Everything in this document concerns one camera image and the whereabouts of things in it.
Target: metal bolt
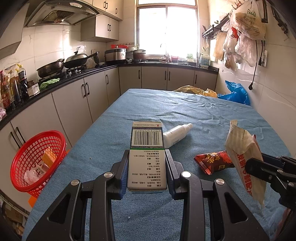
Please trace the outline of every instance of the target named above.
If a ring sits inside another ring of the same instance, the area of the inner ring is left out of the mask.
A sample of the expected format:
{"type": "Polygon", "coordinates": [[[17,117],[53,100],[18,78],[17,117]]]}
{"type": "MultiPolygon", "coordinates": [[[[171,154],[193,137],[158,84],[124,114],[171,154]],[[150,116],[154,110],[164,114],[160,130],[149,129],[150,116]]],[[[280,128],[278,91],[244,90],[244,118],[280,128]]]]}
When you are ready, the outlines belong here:
{"type": "Polygon", "coordinates": [[[188,172],[188,171],[184,171],[184,172],[182,172],[181,175],[182,175],[183,177],[191,177],[191,173],[188,172]]]}
{"type": "Polygon", "coordinates": [[[221,179],[221,178],[218,178],[218,179],[216,180],[216,183],[217,183],[218,185],[223,185],[223,184],[225,183],[225,181],[224,181],[223,179],[221,179]]]}
{"type": "Polygon", "coordinates": [[[71,181],[72,186],[76,186],[78,184],[79,184],[79,180],[77,180],[77,179],[74,179],[74,180],[71,181]]]}
{"type": "Polygon", "coordinates": [[[113,173],[112,172],[105,172],[104,173],[104,177],[112,177],[113,176],[113,173]]]}

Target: red plastic basket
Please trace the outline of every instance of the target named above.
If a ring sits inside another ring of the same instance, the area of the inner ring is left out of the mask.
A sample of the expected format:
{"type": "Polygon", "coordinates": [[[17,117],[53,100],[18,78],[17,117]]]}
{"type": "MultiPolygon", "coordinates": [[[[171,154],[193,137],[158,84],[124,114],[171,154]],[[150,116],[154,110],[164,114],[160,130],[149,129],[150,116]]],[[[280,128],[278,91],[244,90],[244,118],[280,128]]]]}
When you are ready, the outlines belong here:
{"type": "Polygon", "coordinates": [[[17,152],[10,168],[10,179],[20,192],[27,192],[38,198],[50,176],[66,156],[66,140],[59,131],[45,131],[28,140],[17,152]],[[57,158],[49,170],[35,183],[29,185],[24,180],[27,170],[40,164],[46,148],[50,147],[57,158]]]}

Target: green cloth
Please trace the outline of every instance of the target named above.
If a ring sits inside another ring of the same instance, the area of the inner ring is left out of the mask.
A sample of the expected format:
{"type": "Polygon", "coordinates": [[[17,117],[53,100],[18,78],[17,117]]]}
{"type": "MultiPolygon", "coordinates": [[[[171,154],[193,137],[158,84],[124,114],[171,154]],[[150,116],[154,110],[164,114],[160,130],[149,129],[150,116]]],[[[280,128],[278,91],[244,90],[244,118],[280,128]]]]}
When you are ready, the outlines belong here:
{"type": "Polygon", "coordinates": [[[58,82],[58,81],[59,81],[59,78],[57,78],[57,79],[52,79],[52,80],[49,80],[49,81],[43,82],[43,83],[40,85],[39,89],[40,89],[40,90],[45,89],[48,85],[51,85],[51,84],[53,84],[53,83],[55,83],[55,82],[58,82]]]}

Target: red snack package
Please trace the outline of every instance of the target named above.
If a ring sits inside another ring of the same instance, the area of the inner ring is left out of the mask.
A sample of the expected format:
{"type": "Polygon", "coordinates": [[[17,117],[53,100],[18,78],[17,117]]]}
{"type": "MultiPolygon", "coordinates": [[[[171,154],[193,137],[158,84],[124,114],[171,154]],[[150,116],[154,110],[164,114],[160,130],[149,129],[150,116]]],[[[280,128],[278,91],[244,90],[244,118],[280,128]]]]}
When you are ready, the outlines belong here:
{"type": "Polygon", "coordinates": [[[234,167],[226,151],[196,155],[194,160],[200,165],[204,173],[208,175],[225,168],[234,167]]]}

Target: lower cabinet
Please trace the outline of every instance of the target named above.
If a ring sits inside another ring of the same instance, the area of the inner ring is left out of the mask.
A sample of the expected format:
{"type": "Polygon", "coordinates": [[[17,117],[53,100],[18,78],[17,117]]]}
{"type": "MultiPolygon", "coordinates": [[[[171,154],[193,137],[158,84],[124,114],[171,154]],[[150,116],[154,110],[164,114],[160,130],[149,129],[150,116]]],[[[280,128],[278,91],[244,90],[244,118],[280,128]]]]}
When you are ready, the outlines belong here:
{"type": "Polygon", "coordinates": [[[27,141],[40,132],[57,130],[65,136],[67,150],[71,148],[70,142],[59,120],[51,94],[48,94],[30,105],[10,122],[21,144],[24,143],[23,138],[27,141]]]}
{"type": "Polygon", "coordinates": [[[4,192],[5,195],[16,204],[30,212],[32,208],[29,205],[28,200],[31,195],[16,190],[10,180],[11,163],[19,150],[11,133],[13,133],[15,137],[15,133],[10,123],[0,130],[0,190],[2,190],[2,192],[4,192]]]}
{"type": "Polygon", "coordinates": [[[217,74],[195,71],[193,86],[203,90],[211,89],[215,91],[217,76],[217,74]]]}
{"type": "Polygon", "coordinates": [[[168,90],[173,91],[185,85],[193,85],[194,70],[168,68],[168,90]]]}
{"type": "Polygon", "coordinates": [[[118,68],[105,71],[109,106],[120,97],[118,68]]]}
{"type": "Polygon", "coordinates": [[[152,90],[167,90],[167,67],[142,67],[142,88],[152,90]]]}
{"type": "Polygon", "coordinates": [[[92,125],[87,94],[88,88],[83,79],[52,93],[57,113],[72,146],[92,125]]]}
{"type": "Polygon", "coordinates": [[[120,93],[125,93],[128,89],[141,89],[141,67],[120,67],[120,93]]]}
{"type": "Polygon", "coordinates": [[[92,121],[95,122],[108,109],[108,96],[105,72],[90,75],[84,78],[87,90],[87,100],[92,121]]]}

